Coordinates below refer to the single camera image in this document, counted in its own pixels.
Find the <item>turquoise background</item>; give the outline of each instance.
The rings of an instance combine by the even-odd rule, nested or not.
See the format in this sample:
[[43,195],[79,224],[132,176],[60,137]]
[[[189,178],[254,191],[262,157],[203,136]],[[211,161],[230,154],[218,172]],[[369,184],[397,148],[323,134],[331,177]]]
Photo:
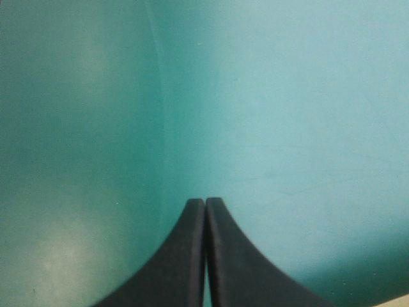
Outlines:
[[407,1],[3,0],[0,305],[94,303],[207,196],[338,306],[409,292],[408,58]]

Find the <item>teal wall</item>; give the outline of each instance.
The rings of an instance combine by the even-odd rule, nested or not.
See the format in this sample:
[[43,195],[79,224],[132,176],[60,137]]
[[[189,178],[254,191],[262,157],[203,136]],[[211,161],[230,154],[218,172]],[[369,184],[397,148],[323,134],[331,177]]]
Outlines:
[[143,3],[3,0],[0,127],[0,306],[87,306],[168,234]]
[[3,0],[0,304],[96,301],[198,196],[340,307],[407,293],[408,38],[406,1]]

